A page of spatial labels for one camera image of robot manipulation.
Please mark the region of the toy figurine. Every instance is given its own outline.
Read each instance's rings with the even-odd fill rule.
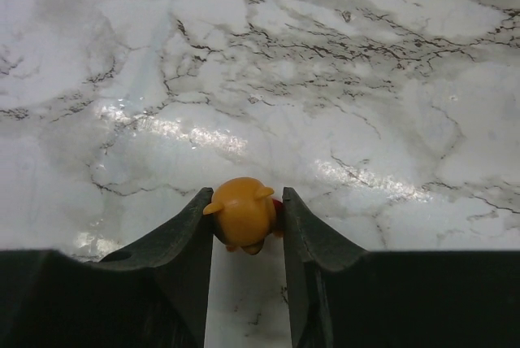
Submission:
[[[240,247],[248,254],[257,254],[270,233],[284,235],[279,217],[282,203],[271,197],[274,192],[261,181],[239,177],[213,193],[203,214],[213,214],[215,236],[228,251]]]

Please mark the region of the marble surface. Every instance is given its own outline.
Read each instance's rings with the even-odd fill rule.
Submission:
[[[0,246],[97,259],[203,186],[368,249],[520,248],[520,0],[0,0]],[[288,347],[282,242],[214,245],[208,347]]]

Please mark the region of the orange ear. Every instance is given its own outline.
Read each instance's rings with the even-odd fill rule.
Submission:
[[[203,215],[214,214],[215,212],[219,212],[224,209],[224,205],[221,202],[213,202],[204,207]]]
[[[259,189],[257,192],[254,193],[254,198],[257,200],[264,199],[264,198],[267,198],[268,196],[271,196],[274,192],[275,191],[272,188],[262,187],[261,189]]]

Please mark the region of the orange toy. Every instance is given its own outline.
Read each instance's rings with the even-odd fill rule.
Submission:
[[[282,203],[271,197],[274,192],[250,177],[239,177],[217,188],[203,214],[213,214],[215,236],[227,250],[233,252],[240,247],[246,253],[257,254],[270,233],[284,235],[277,217]]]

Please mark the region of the toy head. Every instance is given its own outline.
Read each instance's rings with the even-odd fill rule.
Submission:
[[[217,238],[229,246],[251,246],[262,241],[276,221],[271,195],[275,191],[250,177],[222,184],[204,215],[214,214]]]

